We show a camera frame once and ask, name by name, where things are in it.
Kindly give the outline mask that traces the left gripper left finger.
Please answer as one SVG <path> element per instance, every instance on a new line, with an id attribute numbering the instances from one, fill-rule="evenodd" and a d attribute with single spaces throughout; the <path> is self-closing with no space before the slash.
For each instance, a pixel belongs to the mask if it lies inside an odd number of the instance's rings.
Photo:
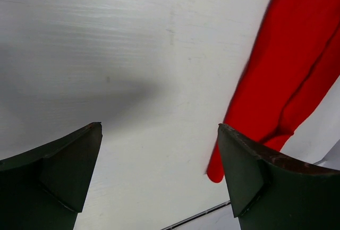
<path id="1" fill-rule="evenodd" d="M 1 229 L 73 229 L 102 141 L 90 123 L 60 139 L 1 160 Z"/>

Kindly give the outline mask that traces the red t shirt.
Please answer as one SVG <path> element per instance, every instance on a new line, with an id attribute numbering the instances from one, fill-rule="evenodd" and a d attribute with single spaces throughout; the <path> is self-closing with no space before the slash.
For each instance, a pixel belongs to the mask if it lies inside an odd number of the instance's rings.
<path id="1" fill-rule="evenodd" d="M 339 77 L 339 0 L 270 0 L 224 123 L 281 150 Z"/>

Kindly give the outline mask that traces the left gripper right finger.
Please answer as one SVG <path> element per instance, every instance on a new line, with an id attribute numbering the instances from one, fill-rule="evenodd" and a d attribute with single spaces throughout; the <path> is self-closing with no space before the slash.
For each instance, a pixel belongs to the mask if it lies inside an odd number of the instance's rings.
<path id="1" fill-rule="evenodd" d="M 339 171 L 218 127 L 232 211 L 242 229 L 339 229 Z"/>

